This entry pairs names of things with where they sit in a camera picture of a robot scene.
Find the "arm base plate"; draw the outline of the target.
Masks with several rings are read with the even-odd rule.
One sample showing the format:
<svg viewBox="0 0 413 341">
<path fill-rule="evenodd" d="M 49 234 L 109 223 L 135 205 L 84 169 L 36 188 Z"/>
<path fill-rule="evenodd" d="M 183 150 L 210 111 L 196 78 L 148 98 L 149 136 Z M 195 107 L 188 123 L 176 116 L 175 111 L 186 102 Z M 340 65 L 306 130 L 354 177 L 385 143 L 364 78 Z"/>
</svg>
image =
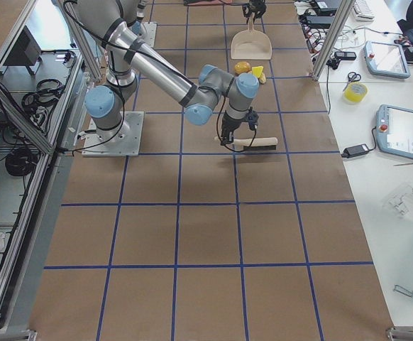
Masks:
<svg viewBox="0 0 413 341">
<path fill-rule="evenodd" d="M 120 129 L 103 131 L 90 119 L 89 130 L 84 140 L 82 155 L 87 157 L 138 156 L 145 112 L 124 112 Z"/>
<path fill-rule="evenodd" d="M 135 26 L 137 36 L 144 40 L 151 48 L 155 45 L 156 31 L 158 24 L 156 22 L 137 21 Z"/>
</svg>

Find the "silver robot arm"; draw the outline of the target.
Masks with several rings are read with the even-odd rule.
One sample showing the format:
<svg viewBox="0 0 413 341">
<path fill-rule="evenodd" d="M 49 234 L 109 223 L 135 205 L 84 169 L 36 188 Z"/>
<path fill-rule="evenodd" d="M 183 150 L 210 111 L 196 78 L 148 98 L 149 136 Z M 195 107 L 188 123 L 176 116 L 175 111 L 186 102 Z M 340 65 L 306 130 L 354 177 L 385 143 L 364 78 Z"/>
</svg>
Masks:
<svg viewBox="0 0 413 341">
<path fill-rule="evenodd" d="M 240 6 L 246 23 L 250 19 L 253 21 L 262 18 L 266 12 L 267 6 L 265 1 L 246 1 L 244 3 L 233 4 L 231 1 L 219 1 L 220 4 L 229 6 Z M 116 1 L 119 8 L 120 17 L 124 19 L 128 28 L 135 34 L 143 35 L 142 21 L 145 17 L 145 8 L 148 1 Z"/>
<path fill-rule="evenodd" d="M 155 52 L 132 27 L 141 18 L 141 1 L 72 1 L 65 13 L 109 54 L 110 82 L 127 85 L 137 70 L 185 109 L 190 123 L 208 122 L 221 98 L 228 106 L 218 135 L 220 144 L 234 142 L 234 131 L 245 122 L 256 131 L 258 115 L 251 106 L 260 83 L 252 74 L 234 76 L 217 66 L 205 65 L 194 83 Z"/>
</svg>

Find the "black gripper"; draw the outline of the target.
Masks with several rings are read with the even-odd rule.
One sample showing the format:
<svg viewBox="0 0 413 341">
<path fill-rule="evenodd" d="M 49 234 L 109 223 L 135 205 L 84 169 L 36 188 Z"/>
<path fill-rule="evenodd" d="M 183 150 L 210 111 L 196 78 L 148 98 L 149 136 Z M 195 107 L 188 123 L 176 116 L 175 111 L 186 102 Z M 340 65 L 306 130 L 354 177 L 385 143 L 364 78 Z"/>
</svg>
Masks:
<svg viewBox="0 0 413 341">
<path fill-rule="evenodd" d="M 234 131 L 237 130 L 243 122 L 244 118 L 235 119 L 228 114 L 224 114 L 221 120 L 220 144 L 232 144 L 234 141 Z"/>
<path fill-rule="evenodd" d="M 266 12 L 265 0 L 250 0 L 242 5 L 242 11 L 245 18 L 262 18 Z"/>
</svg>

